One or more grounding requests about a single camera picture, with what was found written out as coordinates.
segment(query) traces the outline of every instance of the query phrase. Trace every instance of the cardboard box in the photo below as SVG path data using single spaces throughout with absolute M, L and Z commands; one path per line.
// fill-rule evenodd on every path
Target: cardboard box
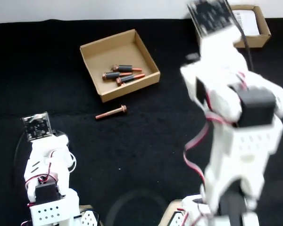
M 160 71 L 136 30 L 82 45 L 80 50 L 102 102 L 159 82 Z M 115 81 L 102 79 L 103 73 L 110 72 L 114 64 L 142 68 L 146 76 L 119 87 Z
M 267 41 L 271 37 L 270 30 L 267 26 L 266 20 L 262 14 L 262 11 L 259 6 L 253 6 L 253 5 L 235 5 L 231 6 L 232 10 L 252 10 L 255 12 L 258 29 L 260 32 L 260 35 L 258 36 L 246 36 L 248 45 L 250 48 L 261 48 L 267 43 Z M 197 35 L 197 41 L 200 44 L 200 37 L 196 31 Z M 234 44 L 236 48 L 245 48 L 243 40 L 237 42 Z

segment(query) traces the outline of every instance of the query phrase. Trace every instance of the white plastic bracket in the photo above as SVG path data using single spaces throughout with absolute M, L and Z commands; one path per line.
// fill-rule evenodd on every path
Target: white plastic bracket
M 82 216 L 81 223 L 83 226 L 97 226 L 98 222 L 95 218 L 94 213 L 90 211 L 86 211 Z

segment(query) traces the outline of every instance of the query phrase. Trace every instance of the wire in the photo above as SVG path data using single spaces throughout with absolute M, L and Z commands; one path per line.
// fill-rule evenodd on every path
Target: wire
M 185 215 L 184 215 L 184 217 L 183 217 L 183 221 L 182 221 L 182 223 L 181 223 L 181 226 L 184 226 L 185 222 L 186 222 L 187 219 L 188 219 L 188 216 L 189 216 L 189 212 L 186 212 Z
M 183 152 L 183 159 L 184 162 L 194 171 L 196 171 L 198 173 L 198 175 L 201 177 L 202 183 L 204 184 L 204 173 L 202 172 L 201 168 L 196 165 L 195 163 L 189 161 L 186 157 L 186 153 L 188 150 L 196 147 L 202 140 L 203 138 L 207 135 L 208 133 L 208 123 L 206 123 L 204 125 L 204 127 L 202 128 L 202 130 L 199 132 L 199 134 L 197 136 L 195 136 L 192 140 L 190 140 L 186 145 L 185 145 L 185 150 Z
M 71 152 L 69 152 L 70 153 L 70 155 L 71 155 L 71 157 L 73 158 L 73 164 L 74 164 L 74 166 L 73 166 L 73 168 L 69 171 L 69 173 L 72 173 L 75 169 L 76 169 L 76 157 L 74 156 L 74 154 L 72 154 Z
M 40 178 L 40 177 L 43 177 L 43 176 L 46 176 L 46 177 L 48 176 L 48 177 L 54 179 L 54 181 L 57 181 L 57 179 L 55 179 L 52 175 L 48 175 L 48 174 L 38 174 L 38 175 L 35 175 L 35 176 L 29 178 L 27 181 L 25 181 L 25 188 L 27 189 L 28 182 L 30 182 L 32 179 Z
M 52 158 L 53 153 L 56 152 L 56 151 L 59 151 L 59 150 L 64 150 L 64 149 L 56 149 L 56 150 L 51 151 L 51 153 L 49 154 L 49 158 Z M 72 173 L 72 172 L 76 169 L 76 157 L 75 157 L 74 154 L 72 154 L 71 152 L 69 152 L 69 154 L 71 155 L 71 157 L 72 157 L 72 159 L 73 159 L 72 165 L 74 165 L 73 168 L 69 171 L 69 173 Z M 49 163 L 49 166 L 48 166 L 48 173 L 47 173 L 47 176 L 46 176 L 45 179 L 41 179 L 42 182 L 47 182 L 47 180 L 49 179 L 51 164 L 52 164 L 52 163 L 50 162 L 50 163 Z
M 247 39 L 246 39 L 246 36 L 245 36 L 245 33 L 242 29 L 242 27 L 240 26 L 240 24 L 238 23 L 232 9 L 231 9 L 231 6 L 230 4 L 228 3 L 228 0 L 225 0 L 225 3 L 227 4 L 227 7 L 229 8 L 230 10 L 230 13 L 231 13 L 231 16 L 233 18 L 233 21 L 235 23 L 235 25 L 237 26 L 237 28 L 239 29 L 240 33 L 241 33 L 241 36 L 242 36 L 242 39 L 243 39 L 243 42 L 244 42 L 244 45 L 245 45 L 245 49 L 246 49 L 246 52 L 247 52 L 247 56 L 248 56 L 248 68 L 250 71 L 252 72 L 255 72 L 254 70 L 254 64 L 253 64 L 253 60 L 252 60 L 252 57 L 251 57 L 251 53 L 250 53 L 250 46 L 247 42 Z
M 207 95 L 207 102 L 208 102 L 208 106 L 210 107 L 210 101 Z M 208 121 L 213 121 L 213 122 L 217 122 L 220 124 L 231 124 L 231 122 L 227 122 L 225 121 L 221 116 L 219 116 L 218 114 L 214 113 L 214 112 L 206 112 L 205 113 L 205 117 L 207 122 L 205 123 L 204 127 L 202 128 L 202 130 L 199 132 L 198 135 L 196 135 L 192 140 L 190 140 L 184 147 L 184 152 L 183 152 L 183 160 L 184 162 L 194 171 L 196 171 L 198 173 L 198 175 L 201 177 L 202 183 L 203 185 L 205 185 L 205 178 L 204 178 L 204 173 L 201 170 L 201 168 L 189 161 L 186 157 L 187 152 L 196 147 L 202 140 L 203 138 L 208 134 L 208 129 L 209 129 L 209 124 Z
M 19 137 L 19 140 L 17 142 L 16 148 L 15 148 L 15 152 L 14 152 L 14 160 L 13 160 L 13 170 L 12 170 L 12 181 L 13 181 L 13 185 L 16 185 L 16 163 L 17 163 L 17 156 L 18 156 L 18 152 L 19 152 L 19 147 L 20 144 L 23 140 L 25 134 L 25 130 L 23 130 L 21 136 Z

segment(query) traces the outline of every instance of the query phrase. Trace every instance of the white wall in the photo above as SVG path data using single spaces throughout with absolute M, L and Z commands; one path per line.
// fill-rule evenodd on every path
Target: white wall
M 283 0 L 228 0 L 259 5 L 267 18 L 283 17 Z M 47 19 L 183 18 L 188 0 L 0 0 L 0 23 Z

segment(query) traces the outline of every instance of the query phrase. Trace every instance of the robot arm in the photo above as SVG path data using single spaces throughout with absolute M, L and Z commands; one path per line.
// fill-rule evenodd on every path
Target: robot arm
M 240 36 L 230 19 L 218 29 L 205 26 L 203 21 L 199 25 L 198 16 L 204 7 L 210 7 L 208 2 L 220 7 L 224 1 L 199 2 L 202 11 L 191 3 L 190 13 L 201 36 L 201 58 L 183 66 L 181 74 L 190 99 L 205 113 L 213 112 L 224 122 L 213 122 L 213 146 L 204 174 L 205 186 L 201 188 L 202 200 L 214 217 L 210 223 L 199 225 L 241 225 L 240 217 L 245 217 L 242 225 L 250 219 L 249 225 L 258 225 L 257 215 L 251 212 L 255 205 L 251 207 L 247 202 L 259 199 L 269 155 L 276 152 L 282 136 L 279 118 L 283 117 L 283 89 L 247 70 L 245 59 L 233 46 Z M 197 205 L 193 199 L 183 200 L 183 206 L 191 210 L 191 220 L 185 225 L 198 217 Z
M 67 147 L 67 136 L 52 133 L 47 113 L 22 120 L 32 143 L 24 178 L 33 226 L 97 225 L 92 210 L 81 214 L 77 192 L 69 188 L 76 159 Z

